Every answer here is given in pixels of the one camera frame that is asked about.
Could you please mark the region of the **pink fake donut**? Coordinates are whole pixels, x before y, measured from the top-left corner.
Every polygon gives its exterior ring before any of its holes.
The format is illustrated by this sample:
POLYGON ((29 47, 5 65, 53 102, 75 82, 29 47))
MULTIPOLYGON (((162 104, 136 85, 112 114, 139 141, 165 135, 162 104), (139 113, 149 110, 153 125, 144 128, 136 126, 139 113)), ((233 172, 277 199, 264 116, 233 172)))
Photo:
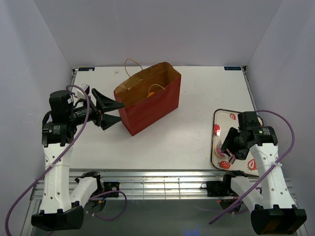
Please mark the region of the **pink fake donut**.
POLYGON ((221 151, 221 148, 220 148, 220 147, 216 147, 216 148, 215 148, 215 154, 216 154, 216 156, 219 157, 219 158, 227 158, 227 157, 228 157, 225 153, 223 153, 223 152, 221 151))

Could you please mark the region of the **red paper bag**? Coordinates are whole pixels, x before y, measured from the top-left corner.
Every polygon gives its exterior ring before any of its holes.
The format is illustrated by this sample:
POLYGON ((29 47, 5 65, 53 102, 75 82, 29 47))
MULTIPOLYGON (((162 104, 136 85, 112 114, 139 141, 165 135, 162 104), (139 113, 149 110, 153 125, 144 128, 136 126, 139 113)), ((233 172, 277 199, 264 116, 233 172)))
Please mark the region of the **red paper bag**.
POLYGON ((114 89, 122 123, 134 136, 177 109, 182 75, 168 62, 160 62, 129 75, 114 89))

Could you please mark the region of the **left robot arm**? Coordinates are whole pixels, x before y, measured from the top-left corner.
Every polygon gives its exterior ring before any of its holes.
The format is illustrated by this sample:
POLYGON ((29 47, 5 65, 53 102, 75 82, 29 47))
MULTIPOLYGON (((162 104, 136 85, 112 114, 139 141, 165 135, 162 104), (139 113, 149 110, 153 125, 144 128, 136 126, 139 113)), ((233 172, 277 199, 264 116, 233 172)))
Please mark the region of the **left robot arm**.
POLYGON ((108 197, 117 197, 119 187, 107 187, 101 182, 101 175, 91 171, 76 178, 77 186, 69 190, 69 169, 72 146, 87 122, 106 130, 121 121, 120 117, 108 112, 123 108, 121 102, 112 100, 96 89, 92 102, 85 90, 83 98, 77 102, 68 90, 59 90, 50 94, 51 110, 42 122, 42 145, 45 154, 45 172, 43 198, 39 212, 31 217, 32 226, 53 232, 76 230, 84 220, 84 207, 93 199, 95 205, 104 208, 108 197))

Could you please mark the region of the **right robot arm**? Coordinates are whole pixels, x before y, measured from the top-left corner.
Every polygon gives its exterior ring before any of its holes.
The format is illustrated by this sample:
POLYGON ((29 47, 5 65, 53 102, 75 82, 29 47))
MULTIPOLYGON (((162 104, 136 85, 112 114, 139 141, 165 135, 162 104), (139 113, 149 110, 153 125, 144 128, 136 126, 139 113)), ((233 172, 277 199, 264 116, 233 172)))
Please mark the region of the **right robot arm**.
POLYGON ((249 212, 253 230, 258 235, 292 235, 307 220, 286 185, 278 155, 274 129, 262 126, 256 112, 238 114, 238 128, 230 128, 221 151, 238 160, 249 154, 254 158, 259 179, 251 184, 244 175, 232 175, 222 183, 227 195, 239 195, 249 212))

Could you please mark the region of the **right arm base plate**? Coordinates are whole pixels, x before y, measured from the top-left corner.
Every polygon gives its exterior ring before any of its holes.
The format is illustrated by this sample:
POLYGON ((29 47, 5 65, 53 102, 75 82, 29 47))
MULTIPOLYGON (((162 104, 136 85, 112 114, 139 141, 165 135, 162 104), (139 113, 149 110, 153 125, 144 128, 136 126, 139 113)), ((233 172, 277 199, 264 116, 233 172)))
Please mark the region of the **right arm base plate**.
POLYGON ((230 197, 235 195, 235 192, 223 180, 204 182, 200 188, 206 190, 208 197, 230 197))

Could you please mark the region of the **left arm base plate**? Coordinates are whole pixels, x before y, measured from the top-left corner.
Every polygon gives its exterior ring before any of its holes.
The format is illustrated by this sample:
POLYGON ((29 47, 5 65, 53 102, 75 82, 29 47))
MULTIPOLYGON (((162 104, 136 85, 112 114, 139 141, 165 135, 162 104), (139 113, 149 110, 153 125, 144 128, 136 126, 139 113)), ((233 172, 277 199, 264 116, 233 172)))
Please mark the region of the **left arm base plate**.
POLYGON ((103 196, 104 197, 109 197, 109 198, 117 198, 119 196, 118 192, 120 189, 120 183, 116 181, 110 181, 110 182, 103 182, 103 192, 110 192, 113 191, 113 193, 108 193, 103 196))

